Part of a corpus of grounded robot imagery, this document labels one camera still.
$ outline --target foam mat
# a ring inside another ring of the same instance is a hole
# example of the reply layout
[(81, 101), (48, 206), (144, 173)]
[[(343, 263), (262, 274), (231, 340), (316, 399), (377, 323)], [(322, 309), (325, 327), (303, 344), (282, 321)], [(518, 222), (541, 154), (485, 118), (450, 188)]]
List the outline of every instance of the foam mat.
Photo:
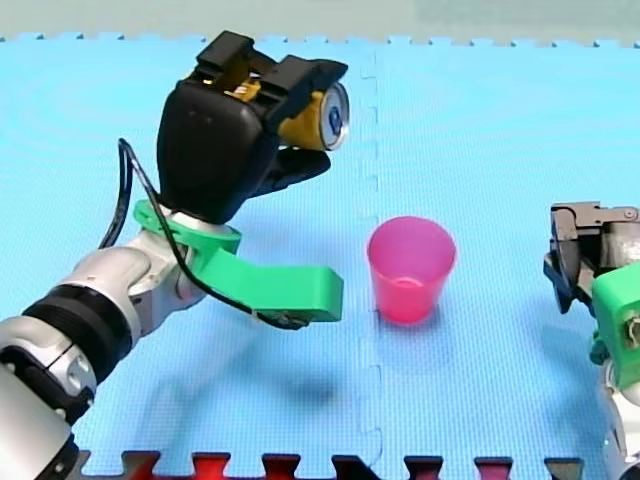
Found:
[[(203, 47), (79, 37), (0, 43), (1, 318), (96, 248), (118, 136), (155, 178), (164, 99)], [(350, 65), (352, 134), (326, 175), (243, 207), (240, 254), (331, 265), (346, 281), (344, 320), (283, 333), (214, 300), (175, 314), (78, 423), (92, 452), (83, 472), (118, 475), (123, 451), (157, 450), (158, 475), (225, 452), (235, 477), (263, 475), (264, 454), (295, 454), (299, 478), (334, 477), (336, 455), (389, 480), (419, 456), (441, 457), (444, 480), (476, 478), (478, 457), (510, 459), (514, 479), (579, 458), (584, 478), (603, 478), (594, 325), (580, 308), (560, 317), (542, 256), (551, 203), (637, 202), (640, 50), (513, 45), (263, 39), (276, 58)], [(459, 249), (435, 321), (412, 331), (379, 323), (364, 257), (375, 226), (401, 214), (440, 222)], [(123, 239), (135, 231), (129, 222)]]

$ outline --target yellow can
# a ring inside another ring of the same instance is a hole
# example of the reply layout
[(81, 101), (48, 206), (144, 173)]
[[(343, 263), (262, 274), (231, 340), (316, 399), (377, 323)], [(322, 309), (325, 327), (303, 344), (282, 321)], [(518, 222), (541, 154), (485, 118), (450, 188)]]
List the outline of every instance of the yellow can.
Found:
[[(248, 102), (260, 90), (260, 82), (248, 80), (231, 93)], [(311, 103), (297, 117), (282, 122), (278, 133), (284, 145), (308, 150), (336, 150), (349, 133), (349, 96), (341, 83), (326, 92), (313, 92)]]

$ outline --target interlocking puzzle mat edge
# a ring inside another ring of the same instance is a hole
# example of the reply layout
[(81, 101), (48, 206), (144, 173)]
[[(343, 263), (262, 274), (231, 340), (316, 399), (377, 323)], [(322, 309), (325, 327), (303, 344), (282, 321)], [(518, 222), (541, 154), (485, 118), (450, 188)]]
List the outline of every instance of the interlocking puzzle mat edge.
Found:
[[(138, 39), (148, 39), (148, 38), (157, 38), (164, 40), (174, 40), (180, 38), (199, 38), (203, 43), (211, 40), (212, 36), (200, 35), (200, 34), (184, 34), (176, 37), (166, 36), (157, 33), (140, 33), (136, 35), (125, 35), (121, 32), (100, 32), (97, 34), (83, 33), (81, 31), (78, 32), (60, 32), (56, 34), (45, 34), (41, 32), (23, 32), (16, 36), (11, 35), (3, 35), (0, 32), (0, 42), (7, 42), (13, 40), (25, 40), (25, 39), (33, 39), (33, 40), (55, 40), (58, 38), (75, 38), (77, 40), (84, 39), (93, 39), (93, 38), (112, 38), (116, 40), (138, 40)], [(618, 47), (618, 48), (637, 48), (640, 49), (640, 39), (633, 42), (621, 42), (616, 39), (611, 38), (603, 38), (603, 39), (594, 39), (590, 42), (582, 42), (573, 40), (571, 38), (562, 38), (559, 37), (555, 40), (551, 41), (541, 41), (535, 38), (529, 37), (515, 37), (509, 41), (497, 41), (492, 38), (478, 37), (478, 38), (470, 38), (468, 40), (463, 40), (456, 37), (451, 36), (433, 36), (433, 37), (423, 37), (423, 38), (415, 38), (408, 35), (389, 35), (386, 37), (384, 42), (376, 42), (374, 40), (370, 40), (366, 36), (346, 36), (343, 39), (333, 39), (326, 35), (307, 35), (298, 38), (290, 37), (283, 34), (270, 34), (270, 35), (258, 35), (254, 37), (257, 42), (262, 42), (265, 40), (278, 38), (283, 42), (307, 42), (309, 39), (313, 39), (317, 41), (318, 38), (324, 39), (327, 43), (339, 44), (339, 43), (350, 43), (350, 42), (367, 42), (372, 44), (380, 44), (380, 43), (394, 43), (397, 41), (401, 42), (409, 42), (415, 45), (448, 45), (448, 46), (497, 46), (497, 47), (549, 47), (549, 48), (557, 48), (564, 46), (580, 46), (585, 48), (601, 48), (601, 47)]]
[[(81, 473), (83, 465), (91, 455), (81, 451), (78, 463), (72, 470), (70, 480), (185, 480), (185, 477), (156, 477), (153, 468), (160, 458), (158, 452), (125, 452), (122, 455), (124, 473), (118, 476), (93, 476)], [(334, 456), (332, 463), (336, 480), (382, 480), (358, 457)], [(234, 480), (224, 475), (229, 455), (224, 453), (196, 453), (193, 455), (194, 474), (190, 480)], [(440, 457), (406, 457), (409, 480), (439, 480), (443, 465)], [(297, 455), (263, 455), (266, 479), (303, 480), (296, 476), (300, 462)], [(480, 480), (509, 480), (512, 462), (508, 458), (476, 458), (474, 460)], [(581, 480), (583, 464), (579, 459), (549, 458), (545, 466), (552, 480)]]

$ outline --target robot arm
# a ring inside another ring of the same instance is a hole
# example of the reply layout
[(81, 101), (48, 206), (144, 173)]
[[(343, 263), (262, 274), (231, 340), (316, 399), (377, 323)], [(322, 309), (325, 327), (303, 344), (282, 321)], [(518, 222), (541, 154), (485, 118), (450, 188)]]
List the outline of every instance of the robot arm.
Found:
[(558, 308), (574, 299), (595, 317), (591, 360), (602, 366), (600, 400), (608, 420), (609, 478), (640, 475), (640, 215), (597, 202), (551, 207), (544, 273)]
[[(66, 479), (78, 458), (72, 427), (98, 386), (141, 337), (207, 295), (277, 328), (340, 320), (343, 284), (333, 270), (252, 265), (237, 256), (241, 234), (227, 222), (245, 201), (329, 169), (326, 150), (348, 130), (338, 83), (346, 65), (275, 62), (230, 32), (197, 60), (163, 111), (160, 193), (121, 140), (116, 216), (100, 248), (0, 322), (2, 480)], [(149, 199), (134, 211), (137, 236), (115, 246), (132, 170)]]

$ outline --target pink plastic cup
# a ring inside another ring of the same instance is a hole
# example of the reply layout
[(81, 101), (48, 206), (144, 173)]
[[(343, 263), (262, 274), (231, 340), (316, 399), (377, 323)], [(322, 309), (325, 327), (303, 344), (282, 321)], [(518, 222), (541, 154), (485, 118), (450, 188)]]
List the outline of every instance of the pink plastic cup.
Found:
[(396, 217), (380, 225), (367, 247), (378, 311), (413, 325), (432, 312), (456, 261), (451, 235), (431, 220)]

